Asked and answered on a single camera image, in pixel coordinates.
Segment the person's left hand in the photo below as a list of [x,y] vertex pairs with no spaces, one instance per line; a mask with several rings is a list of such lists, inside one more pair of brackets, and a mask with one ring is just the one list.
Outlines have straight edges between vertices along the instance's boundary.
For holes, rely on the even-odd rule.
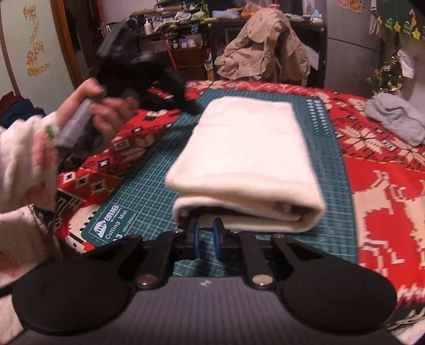
[[[73,117],[86,98],[95,98],[103,94],[104,89],[94,78],[85,80],[57,109],[58,127],[62,129]],[[139,101],[131,96],[122,98],[103,98],[90,106],[89,112],[94,117],[93,124],[101,135],[101,143],[93,151],[103,152],[118,135],[122,127],[134,117],[139,108]]]

